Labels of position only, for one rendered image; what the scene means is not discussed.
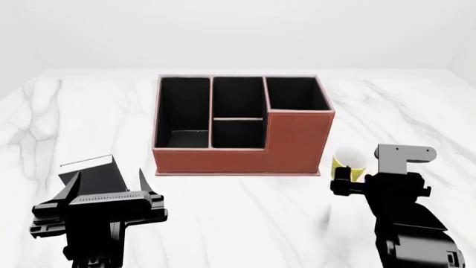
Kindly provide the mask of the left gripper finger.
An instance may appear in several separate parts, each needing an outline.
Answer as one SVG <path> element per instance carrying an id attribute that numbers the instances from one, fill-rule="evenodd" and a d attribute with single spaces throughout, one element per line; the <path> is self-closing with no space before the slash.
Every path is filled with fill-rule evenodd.
<path id="1" fill-rule="evenodd" d="M 149 183 L 147 182 L 145 175 L 141 169 L 139 169 L 139 180 L 141 185 L 141 191 L 146 191 L 149 194 L 153 193 L 153 189 L 151 189 Z"/>
<path id="2" fill-rule="evenodd" d="M 77 197 L 80 188 L 81 174 L 77 171 L 68 184 L 52 200 L 60 206 L 68 205 Z"/>

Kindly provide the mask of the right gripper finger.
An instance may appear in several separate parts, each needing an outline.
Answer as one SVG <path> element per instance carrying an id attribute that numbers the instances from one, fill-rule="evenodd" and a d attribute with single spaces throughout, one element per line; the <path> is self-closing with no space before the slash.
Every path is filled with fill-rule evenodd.
<path id="1" fill-rule="evenodd" d="M 351 181 L 350 167 L 337 167 L 335 178 L 330 183 L 330 190 L 336 196 L 364 195 L 365 184 Z"/>

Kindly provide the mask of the yellow and white mug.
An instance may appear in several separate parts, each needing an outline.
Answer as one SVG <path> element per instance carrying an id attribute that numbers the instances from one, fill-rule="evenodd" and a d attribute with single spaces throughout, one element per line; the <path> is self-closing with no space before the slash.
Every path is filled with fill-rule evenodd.
<path id="1" fill-rule="evenodd" d="M 332 179 L 335 178 L 335 169 L 339 167 L 350 167 L 351 182 L 357 182 L 367 167 L 367 157 L 354 147 L 337 147 L 332 155 Z"/>

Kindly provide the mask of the brown leather desk caddy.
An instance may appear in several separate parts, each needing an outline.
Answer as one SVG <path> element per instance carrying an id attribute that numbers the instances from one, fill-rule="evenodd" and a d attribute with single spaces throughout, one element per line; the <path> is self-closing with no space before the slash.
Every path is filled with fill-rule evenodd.
<path id="1" fill-rule="evenodd" d="M 315 76 L 165 75 L 152 154 L 160 176 L 317 176 L 335 116 Z"/>

